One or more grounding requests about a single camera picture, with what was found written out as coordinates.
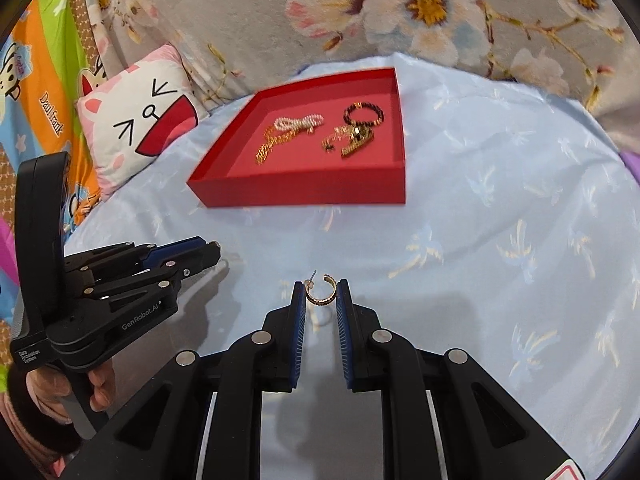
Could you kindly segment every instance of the floral blanket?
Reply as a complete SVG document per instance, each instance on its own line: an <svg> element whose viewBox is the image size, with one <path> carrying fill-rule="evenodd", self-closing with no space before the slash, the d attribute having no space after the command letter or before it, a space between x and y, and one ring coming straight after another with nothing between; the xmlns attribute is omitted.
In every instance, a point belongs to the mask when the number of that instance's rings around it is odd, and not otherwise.
<svg viewBox="0 0 640 480"><path fill-rule="evenodd" d="M634 83L640 47L612 0L87 4L109 76L169 41L209 109L279 84L312 63L390 52L577 98L596 117L606 117L614 137L625 122L621 110L640 100ZM629 147L623 137L616 140Z"/></svg>

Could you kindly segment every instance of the red tray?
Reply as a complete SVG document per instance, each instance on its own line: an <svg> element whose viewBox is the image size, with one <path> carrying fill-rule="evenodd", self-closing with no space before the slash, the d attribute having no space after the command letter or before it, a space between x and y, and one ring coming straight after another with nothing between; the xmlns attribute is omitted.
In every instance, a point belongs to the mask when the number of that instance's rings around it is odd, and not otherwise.
<svg viewBox="0 0 640 480"><path fill-rule="evenodd" d="M356 101L383 109L375 138L349 158L347 140L327 153L321 142L343 126L344 109ZM299 134L274 146L255 163L264 130L278 117L324 116L312 136ZM371 110L353 117L370 120ZM306 79L258 92L215 142L187 184L208 207L305 204L403 204L404 132L396 71L362 70Z"/></svg>

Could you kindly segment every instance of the human hand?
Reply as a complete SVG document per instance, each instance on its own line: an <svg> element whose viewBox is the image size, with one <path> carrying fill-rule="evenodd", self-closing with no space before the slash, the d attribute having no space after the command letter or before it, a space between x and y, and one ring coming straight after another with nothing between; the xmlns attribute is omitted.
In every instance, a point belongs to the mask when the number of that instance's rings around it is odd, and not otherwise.
<svg viewBox="0 0 640 480"><path fill-rule="evenodd" d="M103 412L111 406L116 392L115 373L111 360L89 371L87 375L94 387L94 394L90 400L91 408L94 412ZM68 418L60 397L66 397L71 393L71 385L60 371L48 366L32 370L27 374L27 389L43 413L52 415L47 413L46 409L43 410L48 408L56 415Z"/></svg>

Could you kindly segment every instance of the light blue bedsheet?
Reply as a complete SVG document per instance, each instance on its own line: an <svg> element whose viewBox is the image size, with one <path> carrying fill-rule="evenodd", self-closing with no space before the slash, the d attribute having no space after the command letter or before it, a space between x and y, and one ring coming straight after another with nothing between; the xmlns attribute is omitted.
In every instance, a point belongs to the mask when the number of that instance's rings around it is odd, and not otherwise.
<svg viewBox="0 0 640 480"><path fill-rule="evenodd" d="M72 235L67 253L195 235L223 248L180 312L117 356L120 398L179 349L260 328L318 269L417 347L466 349L595 479L640 416L638 185L579 104L536 89L403 56L301 77L380 66L398 73L405 206L204 208L185 182L242 100ZM265 396L264 480L382 478L380 400L346 391L332 308L308 313L300 387Z"/></svg>

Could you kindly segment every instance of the cat face pillow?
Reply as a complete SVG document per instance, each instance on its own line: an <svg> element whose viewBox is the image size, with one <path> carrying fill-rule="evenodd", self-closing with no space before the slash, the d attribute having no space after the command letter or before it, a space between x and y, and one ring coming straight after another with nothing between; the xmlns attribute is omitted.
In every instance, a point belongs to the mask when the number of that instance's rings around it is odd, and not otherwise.
<svg viewBox="0 0 640 480"><path fill-rule="evenodd" d="M78 99L77 108L103 200L207 116L171 45Z"/></svg>

